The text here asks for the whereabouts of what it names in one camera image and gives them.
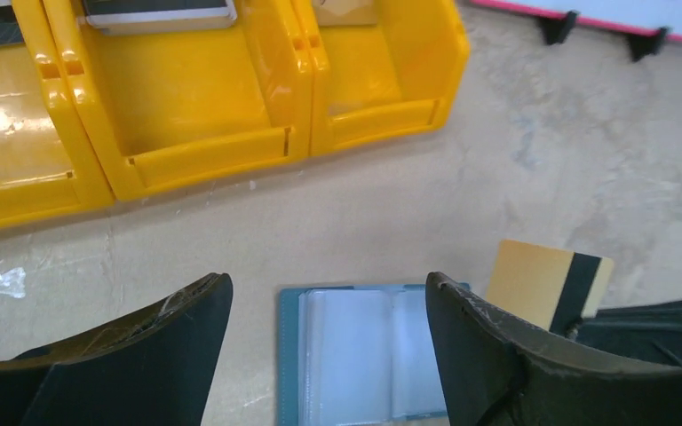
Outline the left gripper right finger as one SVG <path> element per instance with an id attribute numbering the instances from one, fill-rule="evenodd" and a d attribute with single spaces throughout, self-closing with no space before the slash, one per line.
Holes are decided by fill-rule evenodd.
<path id="1" fill-rule="evenodd" d="M 554 335 L 442 272 L 425 301 L 453 425 L 682 425 L 682 367 Z"/>

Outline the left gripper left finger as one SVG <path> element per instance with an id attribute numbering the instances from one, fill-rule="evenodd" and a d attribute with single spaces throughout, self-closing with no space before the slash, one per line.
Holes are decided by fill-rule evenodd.
<path id="1" fill-rule="evenodd" d="M 198 425 L 233 301 L 210 273 L 164 299 L 0 360 L 0 425 Z"/>

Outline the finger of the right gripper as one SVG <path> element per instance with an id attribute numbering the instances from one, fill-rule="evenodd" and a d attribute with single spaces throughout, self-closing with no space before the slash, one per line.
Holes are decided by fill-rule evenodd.
<path id="1" fill-rule="evenodd" d="M 564 297 L 564 337 L 592 356 L 564 376 L 589 382 L 682 383 L 682 300 L 583 313 Z"/>

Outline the gold magnetic stripe card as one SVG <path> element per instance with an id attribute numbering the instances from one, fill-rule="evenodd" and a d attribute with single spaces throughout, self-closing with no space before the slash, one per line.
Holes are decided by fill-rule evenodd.
<path id="1" fill-rule="evenodd" d="M 608 257 L 503 240 L 486 300 L 544 330 L 567 335 L 597 315 L 614 265 Z"/>

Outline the blue card holder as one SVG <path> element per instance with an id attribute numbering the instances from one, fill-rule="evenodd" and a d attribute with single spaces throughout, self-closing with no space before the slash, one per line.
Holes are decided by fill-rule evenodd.
<path id="1" fill-rule="evenodd" d="M 284 288 L 277 314 L 277 424 L 446 416 L 423 284 Z"/>

